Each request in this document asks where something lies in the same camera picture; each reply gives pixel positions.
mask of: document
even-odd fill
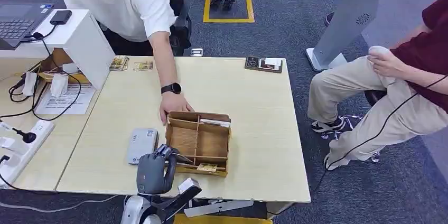
[[[76,102],[64,113],[67,115],[83,115],[87,112],[90,101],[96,89],[90,84],[81,84],[81,93]],[[52,97],[50,88],[46,88],[40,103],[36,109],[37,114],[59,115],[76,98],[79,92],[79,84],[68,84],[67,92],[58,97]]]

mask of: laptop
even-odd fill
[[[48,3],[0,2],[0,50],[15,50],[53,10]]]

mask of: black chair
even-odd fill
[[[176,22],[170,27],[170,44],[174,56],[183,56],[184,50],[191,47],[191,19],[188,15],[190,7],[184,0],[170,0],[170,6],[177,16]]]
[[[364,91],[364,95],[366,96],[367,101],[371,106],[375,105],[379,99],[383,98],[385,95],[387,95],[386,91],[381,90],[367,90]]]

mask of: red shirt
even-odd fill
[[[432,73],[448,74],[448,0],[438,0],[423,10],[423,21],[432,30],[422,32],[409,42],[391,50],[405,64]],[[448,113],[448,95],[434,92],[412,82],[417,93]]]

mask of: laptop keyboard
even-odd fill
[[[21,39],[33,23],[34,20],[0,21],[0,38]]]

